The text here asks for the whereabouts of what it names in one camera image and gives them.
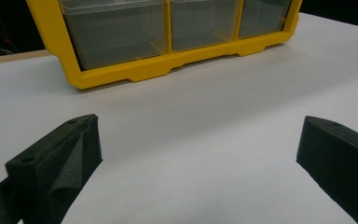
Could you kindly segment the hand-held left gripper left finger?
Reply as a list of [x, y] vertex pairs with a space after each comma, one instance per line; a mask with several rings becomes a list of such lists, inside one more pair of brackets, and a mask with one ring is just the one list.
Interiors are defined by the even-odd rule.
[[103, 161], [94, 114], [70, 119], [6, 163], [24, 224], [61, 224]]

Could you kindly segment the yellow drawer cabinet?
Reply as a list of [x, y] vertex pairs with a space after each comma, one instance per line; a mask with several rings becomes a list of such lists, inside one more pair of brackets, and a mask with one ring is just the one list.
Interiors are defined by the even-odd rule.
[[286, 19], [279, 32], [239, 39], [237, 34], [240, 30], [242, 6], [244, 4], [244, 0], [239, 0], [234, 28], [235, 36], [231, 41], [182, 52], [172, 51], [172, 12], [171, 6], [165, 4], [163, 6], [166, 24], [167, 52], [165, 54], [134, 62], [119, 63], [83, 71], [76, 59], [76, 53], [72, 47], [58, 0], [26, 0], [46, 50], [58, 57], [67, 81], [80, 90], [95, 88], [122, 80], [136, 82], [161, 77], [169, 74], [173, 68], [181, 67], [188, 63], [197, 63], [220, 56], [246, 56], [260, 52], [267, 47], [284, 43], [293, 36], [296, 30], [302, 2], [303, 0], [291, 0], [286, 12]]

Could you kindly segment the clear plastic drawer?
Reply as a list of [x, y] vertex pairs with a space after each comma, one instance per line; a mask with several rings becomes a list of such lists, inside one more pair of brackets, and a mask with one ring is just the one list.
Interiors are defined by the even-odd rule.
[[172, 50], [232, 40], [239, 0], [170, 0]]
[[166, 53], [166, 0], [59, 0], [83, 70]]
[[292, 0], [244, 0], [240, 38], [280, 32]]

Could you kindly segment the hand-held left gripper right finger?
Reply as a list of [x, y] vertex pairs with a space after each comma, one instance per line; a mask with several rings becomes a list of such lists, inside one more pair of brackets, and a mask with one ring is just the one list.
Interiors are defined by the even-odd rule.
[[337, 122], [307, 116], [296, 162], [358, 223], [358, 133]]

